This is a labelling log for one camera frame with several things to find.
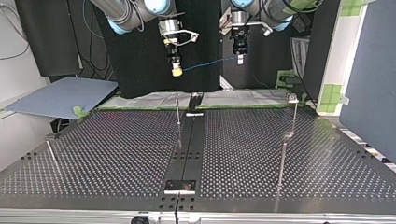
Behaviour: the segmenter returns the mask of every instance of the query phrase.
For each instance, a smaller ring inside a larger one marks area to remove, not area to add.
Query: black cable
[[[111,65],[107,68],[105,72],[105,80],[107,80],[108,72],[110,71]]]
[[[296,64],[296,67],[297,67],[297,61],[296,61],[296,59],[295,59],[295,57],[294,57],[293,45],[290,45],[290,49],[291,49],[291,58],[292,58],[292,61],[294,62],[294,64]],[[296,71],[297,71],[297,76],[298,76],[298,78],[301,80],[301,84],[303,84],[303,87],[304,87],[304,89],[305,89],[306,94],[307,94],[308,97],[311,99],[312,104],[314,104],[314,106],[315,106],[315,109],[318,109],[318,105],[314,102],[314,98],[312,98],[311,94],[309,94],[309,91],[308,91],[308,89],[306,88],[306,86],[305,86],[305,84],[304,84],[303,77],[300,75],[300,72],[299,72],[298,68],[296,69]]]
[[[283,99],[284,99],[284,98],[286,97],[286,95],[282,95],[282,96],[280,96],[280,95],[275,95],[275,94],[272,92],[271,88],[270,88],[268,85],[266,85],[265,83],[260,82],[260,81],[256,78],[256,76],[254,75],[254,73],[253,73],[253,77],[254,77],[254,80],[255,80],[257,83],[259,83],[260,85],[263,85],[265,88],[267,88],[267,90],[270,91],[270,92],[271,92],[271,95],[274,96],[275,98],[283,98]]]
[[[96,74],[101,79],[104,79],[99,73],[96,72],[96,70],[92,66],[92,63],[89,60],[87,60],[84,57],[84,55],[82,55],[82,53],[81,53],[81,49],[79,48],[78,39],[77,39],[76,27],[75,27],[74,22],[73,22],[73,14],[72,14],[71,7],[70,7],[70,0],[67,0],[66,2],[67,2],[67,8],[68,8],[68,11],[69,11],[70,21],[72,23],[72,30],[73,30],[74,38],[75,38],[75,41],[76,41],[76,47],[77,47],[77,52],[78,52],[79,58],[81,59],[82,62],[84,62],[85,64],[87,64],[91,68],[91,70],[92,70],[91,78],[93,78],[94,75]],[[83,71],[84,71],[84,68],[78,73],[78,75],[81,74]]]
[[[91,30],[93,30],[93,9],[92,8],[91,8]],[[91,32],[90,33],[90,57],[89,57],[90,58],[90,62],[91,62],[92,67],[94,67],[97,71],[103,72],[103,71],[105,71],[107,69],[107,66],[108,66],[108,54],[106,54],[106,65],[105,65],[105,67],[104,68],[97,67],[93,63],[93,60],[92,60],[92,38],[93,38],[93,33]]]
[[[25,49],[23,52],[21,52],[21,53],[19,53],[19,54],[16,54],[16,55],[13,55],[13,56],[5,57],[5,58],[0,58],[0,60],[3,61],[3,60],[9,60],[9,59],[18,58],[18,57],[22,56],[24,53],[26,53],[26,51],[29,49],[29,47],[30,47],[30,45],[27,44],[26,49]]]

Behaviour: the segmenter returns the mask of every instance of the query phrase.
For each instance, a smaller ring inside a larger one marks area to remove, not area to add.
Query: white wall
[[[13,0],[0,2],[15,8]],[[7,9],[4,11],[14,24],[21,28],[18,18]],[[23,52],[26,44],[0,11],[0,58]],[[46,83],[47,80],[40,76],[32,51],[28,50],[15,59],[0,60],[0,108],[15,102],[23,95],[45,87]],[[51,120],[39,116],[0,112],[0,170],[39,146],[44,136],[51,132]]]
[[[14,1],[0,0],[15,8]],[[13,19],[18,27],[20,22],[7,9],[4,11]],[[0,11],[0,58],[12,56],[23,52],[26,42],[18,36]],[[21,57],[0,60],[0,102],[22,95],[26,92],[35,91],[46,85],[46,79],[40,76],[32,51],[28,50]]]
[[[359,16],[338,17],[320,88],[318,105],[320,105],[321,96],[326,84],[342,85],[341,93],[345,95],[347,92],[347,84],[361,37],[361,27],[364,23],[366,10],[367,6],[364,6]],[[321,116],[340,116],[341,109],[342,104],[338,104],[334,113],[318,112],[318,114]]]

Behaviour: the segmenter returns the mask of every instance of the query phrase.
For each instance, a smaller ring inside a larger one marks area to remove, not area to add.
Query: green tape
[[[341,100],[341,89],[342,85],[324,85],[318,111],[324,113],[334,113]]]
[[[291,69],[291,70],[277,71],[277,80],[276,80],[276,85],[278,87],[293,88],[293,84],[286,84],[286,82],[280,80],[281,77],[295,77],[294,70]]]
[[[317,0],[293,0],[290,2],[290,5],[292,7],[295,7],[296,9],[303,10],[306,8],[314,7],[316,2]],[[295,11],[291,10],[288,7],[285,7],[285,9],[283,9],[283,12],[290,15],[296,14]]]
[[[187,110],[186,106],[181,106],[179,110]],[[107,110],[177,110],[174,106],[101,106],[97,108],[100,111]]]
[[[73,107],[73,112],[77,115],[80,119],[87,117],[90,112],[84,111],[80,106],[76,105]]]
[[[364,6],[363,0],[344,0],[343,7],[341,8],[342,17],[359,16],[361,8]]]

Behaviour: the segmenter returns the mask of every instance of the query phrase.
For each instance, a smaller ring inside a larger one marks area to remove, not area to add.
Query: metal rod
[[[180,125],[180,113],[179,113],[179,106],[178,106],[178,94],[176,93],[176,111],[177,111],[177,124]]]
[[[295,124],[296,124],[297,108],[298,108],[298,103],[296,103],[296,106],[294,107],[293,126],[292,126],[292,128],[291,128],[291,132],[292,132],[292,133],[294,133],[294,127],[295,127]]]
[[[282,178],[283,178],[283,171],[285,169],[285,159],[286,159],[286,148],[288,144],[286,142],[282,145],[282,157],[280,159],[280,170],[279,170],[279,180],[277,182],[277,186],[282,188]]]
[[[52,156],[52,158],[53,158],[55,161],[57,161],[57,159],[56,159],[56,157],[55,157],[55,154],[53,153],[52,146],[50,145],[50,141],[47,141],[47,146],[49,147],[50,155]]]

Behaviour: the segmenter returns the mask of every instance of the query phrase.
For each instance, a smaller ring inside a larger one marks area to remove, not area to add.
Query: vertical post
[[[284,142],[282,145],[282,157],[280,159],[279,180],[277,182],[278,188],[282,188],[282,178],[283,178],[283,171],[285,169],[285,159],[286,159],[286,148],[287,147],[288,147],[288,143]]]
[[[50,141],[47,141],[46,143],[47,143],[47,146],[49,147],[50,155],[52,156],[52,158],[53,158],[55,161],[57,161],[57,159],[56,159],[56,157],[55,157],[55,154],[53,153],[52,146],[50,145]]]
[[[179,104],[178,104],[178,94],[176,93],[175,99],[176,111],[177,111],[177,124],[180,125],[180,113],[179,113]]]

